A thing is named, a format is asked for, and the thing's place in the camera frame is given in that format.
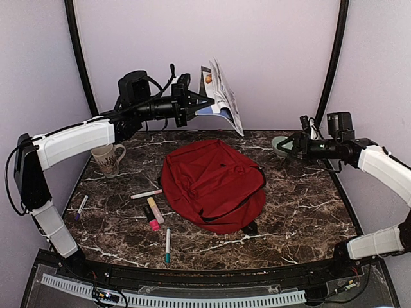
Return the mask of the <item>white blue workbook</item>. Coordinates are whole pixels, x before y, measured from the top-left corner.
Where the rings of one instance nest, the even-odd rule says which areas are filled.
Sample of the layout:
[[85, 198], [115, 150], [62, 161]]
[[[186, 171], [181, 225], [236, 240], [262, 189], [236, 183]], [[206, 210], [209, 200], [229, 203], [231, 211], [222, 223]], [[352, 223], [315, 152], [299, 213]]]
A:
[[210, 116], [223, 117], [240, 136], [244, 136], [235, 94], [216, 58], [209, 60], [209, 67], [202, 66], [200, 69], [199, 93], [214, 99], [211, 105], [214, 114]]

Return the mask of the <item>red student backpack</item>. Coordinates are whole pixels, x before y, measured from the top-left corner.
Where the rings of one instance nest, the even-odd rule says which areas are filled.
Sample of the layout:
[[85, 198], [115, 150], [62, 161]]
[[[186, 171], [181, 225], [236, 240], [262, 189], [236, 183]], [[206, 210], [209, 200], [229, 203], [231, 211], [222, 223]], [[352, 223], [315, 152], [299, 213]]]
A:
[[193, 142], [166, 155], [160, 183], [171, 208], [216, 234], [256, 235], [266, 198], [262, 167], [220, 139]]

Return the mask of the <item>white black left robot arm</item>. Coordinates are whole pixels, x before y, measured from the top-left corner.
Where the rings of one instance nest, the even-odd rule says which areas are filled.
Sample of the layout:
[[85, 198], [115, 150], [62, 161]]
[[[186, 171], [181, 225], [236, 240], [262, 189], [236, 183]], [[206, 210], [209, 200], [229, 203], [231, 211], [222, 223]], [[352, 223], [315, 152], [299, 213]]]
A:
[[129, 140], [145, 121], [173, 119], [176, 126], [186, 126], [199, 110], [214, 104], [214, 99], [191, 91], [190, 81], [188, 73], [172, 74], [161, 86], [146, 71], [128, 73], [118, 81], [119, 96], [112, 110], [51, 133], [21, 135], [9, 154], [21, 199], [12, 208], [19, 216], [32, 216], [77, 280], [86, 279], [91, 267], [53, 205], [44, 172], [86, 151]]

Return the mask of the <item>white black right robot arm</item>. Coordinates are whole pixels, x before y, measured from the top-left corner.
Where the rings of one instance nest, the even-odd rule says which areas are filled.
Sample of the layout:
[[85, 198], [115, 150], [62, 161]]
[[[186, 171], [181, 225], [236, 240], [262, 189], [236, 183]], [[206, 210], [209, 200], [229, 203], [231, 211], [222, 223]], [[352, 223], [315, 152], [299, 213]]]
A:
[[[357, 137], [349, 112], [327, 114], [327, 139], [323, 138], [314, 119], [303, 115], [300, 121], [300, 131], [272, 140], [279, 156], [313, 164], [335, 160], [339, 167], [330, 169], [335, 173], [341, 172], [342, 165], [352, 166], [370, 177], [372, 184], [379, 184], [383, 192], [394, 195], [396, 201], [410, 205], [410, 166], [377, 142]], [[403, 221], [391, 227], [383, 226], [338, 243], [334, 259], [328, 263], [328, 273], [333, 278], [342, 278], [353, 267], [353, 261], [410, 252], [410, 211], [405, 214]]]

